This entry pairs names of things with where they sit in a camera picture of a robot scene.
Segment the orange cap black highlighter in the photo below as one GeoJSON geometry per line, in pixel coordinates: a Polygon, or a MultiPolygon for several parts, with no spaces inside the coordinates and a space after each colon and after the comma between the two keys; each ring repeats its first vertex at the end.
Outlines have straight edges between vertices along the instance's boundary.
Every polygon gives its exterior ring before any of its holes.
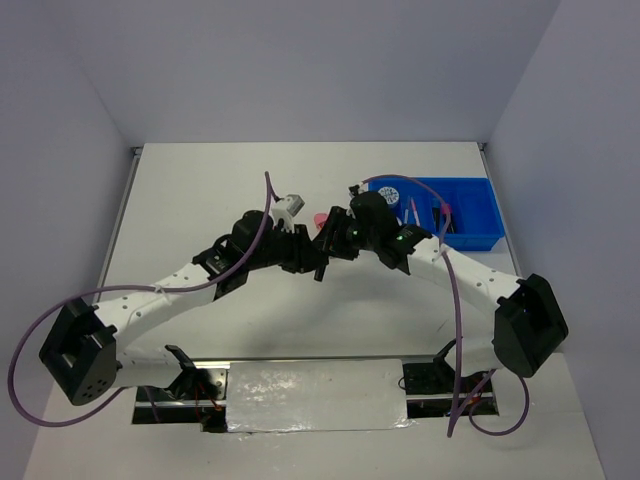
{"type": "Polygon", "coordinates": [[[326,271],[326,266],[320,265],[314,272],[314,280],[317,282],[322,282],[324,279],[325,271],[326,271]]]}

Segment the orange clear pen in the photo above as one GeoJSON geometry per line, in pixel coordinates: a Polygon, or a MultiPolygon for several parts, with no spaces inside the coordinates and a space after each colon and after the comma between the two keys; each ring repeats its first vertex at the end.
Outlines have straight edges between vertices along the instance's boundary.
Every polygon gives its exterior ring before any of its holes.
{"type": "Polygon", "coordinates": [[[420,218],[419,218],[419,214],[418,214],[418,211],[417,211],[417,206],[416,206],[414,198],[413,197],[409,197],[409,201],[408,202],[409,202],[409,207],[410,207],[411,214],[413,215],[413,219],[414,219],[415,225],[421,226],[420,218]]]}

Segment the pink cap black highlighter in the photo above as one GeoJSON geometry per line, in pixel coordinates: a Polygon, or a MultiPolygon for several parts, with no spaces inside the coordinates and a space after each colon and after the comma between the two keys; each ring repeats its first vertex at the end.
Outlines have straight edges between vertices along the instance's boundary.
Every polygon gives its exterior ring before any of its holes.
{"type": "Polygon", "coordinates": [[[455,224],[453,209],[451,205],[448,203],[443,203],[440,209],[441,209],[441,217],[443,221],[441,232],[455,234],[456,224],[455,224]]]}

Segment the blue round tape tin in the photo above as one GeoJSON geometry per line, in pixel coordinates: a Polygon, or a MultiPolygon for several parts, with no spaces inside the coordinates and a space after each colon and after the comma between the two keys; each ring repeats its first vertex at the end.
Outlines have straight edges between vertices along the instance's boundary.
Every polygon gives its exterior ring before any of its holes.
{"type": "Polygon", "coordinates": [[[383,186],[378,189],[378,193],[386,201],[390,209],[396,209],[400,205],[400,192],[392,186],[383,186]]]}

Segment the blue cap black highlighter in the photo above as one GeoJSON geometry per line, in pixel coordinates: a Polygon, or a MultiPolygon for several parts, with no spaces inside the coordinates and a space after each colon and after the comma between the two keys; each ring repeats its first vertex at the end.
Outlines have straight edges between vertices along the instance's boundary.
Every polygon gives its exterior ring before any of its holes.
{"type": "Polygon", "coordinates": [[[434,227],[437,232],[440,231],[440,223],[441,223],[441,203],[437,199],[432,200],[431,212],[432,218],[434,222],[434,227]]]}

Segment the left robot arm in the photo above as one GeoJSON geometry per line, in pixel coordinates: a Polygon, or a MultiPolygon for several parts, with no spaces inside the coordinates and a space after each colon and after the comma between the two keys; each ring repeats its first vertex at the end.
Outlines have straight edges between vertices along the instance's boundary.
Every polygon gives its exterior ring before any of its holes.
{"type": "Polygon", "coordinates": [[[111,388],[159,387],[182,399],[204,375],[178,346],[135,351],[136,340],[164,323],[243,286],[253,270],[279,267],[322,275],[328,257],[305,226],[281,212],[248,211],[231,232],[153,285],[90,305],[67,300],[39,358],[71,404],[86,405],[111,388]]]}

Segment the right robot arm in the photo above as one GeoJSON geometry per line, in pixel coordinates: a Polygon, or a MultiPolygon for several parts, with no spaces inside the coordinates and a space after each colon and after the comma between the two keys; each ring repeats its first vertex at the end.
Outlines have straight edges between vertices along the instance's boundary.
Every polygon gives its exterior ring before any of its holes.
{"type": "Polygon", "coordinates": [[[398,223],[377,192],[355,196],[347,209],[332,207],[313,243],[329,258],[352,260],[371,251],[387,268],[457,293],[484,315],[490,335],[456,341],[436,365],[436,383],[446,391],[457,391],[470,375],[491,369],[531,378],[568,336],[544,277],[494,270],[420,226],[398,223]]]}

